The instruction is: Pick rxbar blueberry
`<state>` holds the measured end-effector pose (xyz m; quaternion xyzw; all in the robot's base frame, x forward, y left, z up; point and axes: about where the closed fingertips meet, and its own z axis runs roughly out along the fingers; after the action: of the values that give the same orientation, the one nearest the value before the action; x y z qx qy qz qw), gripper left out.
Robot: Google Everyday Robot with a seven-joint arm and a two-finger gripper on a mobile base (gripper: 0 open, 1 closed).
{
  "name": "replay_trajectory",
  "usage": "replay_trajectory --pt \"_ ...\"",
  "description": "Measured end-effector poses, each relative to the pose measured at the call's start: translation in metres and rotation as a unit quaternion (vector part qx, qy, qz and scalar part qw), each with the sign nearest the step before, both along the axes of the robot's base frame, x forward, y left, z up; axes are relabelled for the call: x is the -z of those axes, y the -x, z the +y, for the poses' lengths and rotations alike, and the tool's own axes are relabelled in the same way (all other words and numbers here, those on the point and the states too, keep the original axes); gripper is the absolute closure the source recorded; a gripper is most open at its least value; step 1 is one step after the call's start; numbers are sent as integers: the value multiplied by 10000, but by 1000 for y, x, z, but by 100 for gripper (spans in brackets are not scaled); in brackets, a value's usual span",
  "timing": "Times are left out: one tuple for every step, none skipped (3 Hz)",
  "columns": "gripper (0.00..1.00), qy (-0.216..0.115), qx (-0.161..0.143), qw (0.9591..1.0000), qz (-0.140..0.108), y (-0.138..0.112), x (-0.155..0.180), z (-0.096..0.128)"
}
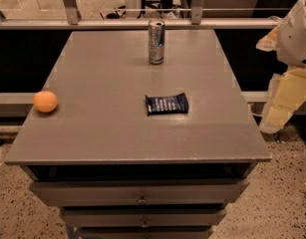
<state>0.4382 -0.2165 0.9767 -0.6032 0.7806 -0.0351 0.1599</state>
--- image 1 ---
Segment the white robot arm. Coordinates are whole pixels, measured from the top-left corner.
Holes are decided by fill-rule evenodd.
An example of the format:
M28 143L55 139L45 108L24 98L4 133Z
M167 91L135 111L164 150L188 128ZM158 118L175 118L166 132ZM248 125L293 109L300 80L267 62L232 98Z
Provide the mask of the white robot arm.
M270 80L259 124L262 132L276 133L306 102L306 0L298 0L256 48L275 51L277 60L287 66L285 73Z

